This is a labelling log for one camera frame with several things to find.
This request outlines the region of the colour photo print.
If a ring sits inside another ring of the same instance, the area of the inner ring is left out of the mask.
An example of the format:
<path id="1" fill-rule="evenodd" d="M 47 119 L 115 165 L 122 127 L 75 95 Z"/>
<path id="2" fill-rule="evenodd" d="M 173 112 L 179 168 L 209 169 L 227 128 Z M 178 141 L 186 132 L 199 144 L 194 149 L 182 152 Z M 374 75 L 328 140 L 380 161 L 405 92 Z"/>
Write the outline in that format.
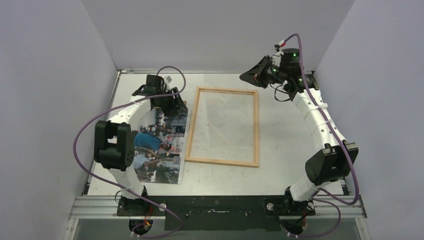
<path id="1" fill-rule="evenodd" d="M 132 166 L 142 183 L 182 183 L 188 111 L 165 115 L 158 107 L 136 125 Z"/>

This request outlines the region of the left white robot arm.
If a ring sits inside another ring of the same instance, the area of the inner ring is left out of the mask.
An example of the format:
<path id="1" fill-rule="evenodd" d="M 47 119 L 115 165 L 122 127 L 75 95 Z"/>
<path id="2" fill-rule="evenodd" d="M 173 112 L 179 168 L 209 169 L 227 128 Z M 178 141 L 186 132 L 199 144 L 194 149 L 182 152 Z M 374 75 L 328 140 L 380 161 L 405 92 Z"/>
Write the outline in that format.
<path id="1" fill-rule="evenodd" d="M 129 102 L 117 107 L 118 113 L 95 124 L 94 160 L 114 177 L 122 193 L 120 207 L 136 216 L 148 213 L 152 204 L 134 168 L 135 125 L 154 108 L 160 108 L 167 117 L 187 110 L 170 77 L 147 75 L 145 84 L 131 94 Z"/>

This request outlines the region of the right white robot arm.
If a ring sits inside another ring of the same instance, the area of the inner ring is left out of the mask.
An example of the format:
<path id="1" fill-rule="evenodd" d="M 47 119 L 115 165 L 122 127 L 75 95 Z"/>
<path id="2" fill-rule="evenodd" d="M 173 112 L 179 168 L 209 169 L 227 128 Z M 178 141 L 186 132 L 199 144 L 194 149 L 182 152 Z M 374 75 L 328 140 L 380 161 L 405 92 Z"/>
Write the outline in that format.
<path id="1" fill-rule="evenodd" d="M 304 175 L 285 190 L 279 206 L 284 214 L 301 214 L 310 207 L 315 193 L 350 174 L 359 149 L 335 126 L 318 83 L 313 75 L 305 74 L 301 66 L 298 48 L 285 48 L 272 56 L 264 56 L 239 78 L 264 89 L 280 84 L 308 126 L 316 153 L 306 161 Z"/>

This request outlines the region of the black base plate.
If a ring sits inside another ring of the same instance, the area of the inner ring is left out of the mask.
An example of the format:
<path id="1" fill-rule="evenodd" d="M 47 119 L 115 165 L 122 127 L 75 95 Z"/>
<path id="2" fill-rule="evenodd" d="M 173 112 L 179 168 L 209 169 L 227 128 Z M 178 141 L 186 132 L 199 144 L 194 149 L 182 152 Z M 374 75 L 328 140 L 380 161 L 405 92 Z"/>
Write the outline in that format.
<path id="1" fill-rule="evenodd" d="M 137 234 L 146 234 L 155 217 L 164 218 L 164 230 L 279 232 L 284 227 L 300 233 L 306 217 L 316 214 L 312 200 L 294 202 L 284 195 L 215 195 L 215 196 L 149 196 L 154 206 L 144 200 L 122 198 L 116 214 L 138 224 Z"/>

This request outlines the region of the aluminium rail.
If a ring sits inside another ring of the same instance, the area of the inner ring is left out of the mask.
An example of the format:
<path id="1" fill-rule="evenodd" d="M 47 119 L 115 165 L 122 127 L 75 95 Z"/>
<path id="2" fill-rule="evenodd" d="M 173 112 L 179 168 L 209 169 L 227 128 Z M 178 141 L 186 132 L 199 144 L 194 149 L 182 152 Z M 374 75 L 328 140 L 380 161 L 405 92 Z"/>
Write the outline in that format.
<path id="1" fill-rule="evenodd" d="M 281 195 L 221 195 L 221 196 L 154 196 L 149 200 L 167 207 L 176 214 L 241 214 L 270 217 L 271 205 L 282 206 Z M 75 198 L 70 219 L 136 219 L 141 218 L 120 205 L 120 198 L 114 196 L 78 196 Z M 366 218 L 367 213 L 361 200 L 354 205 L 343 204 L 330 196 L 319 195 L 312 201 L 314 218 Z"/>

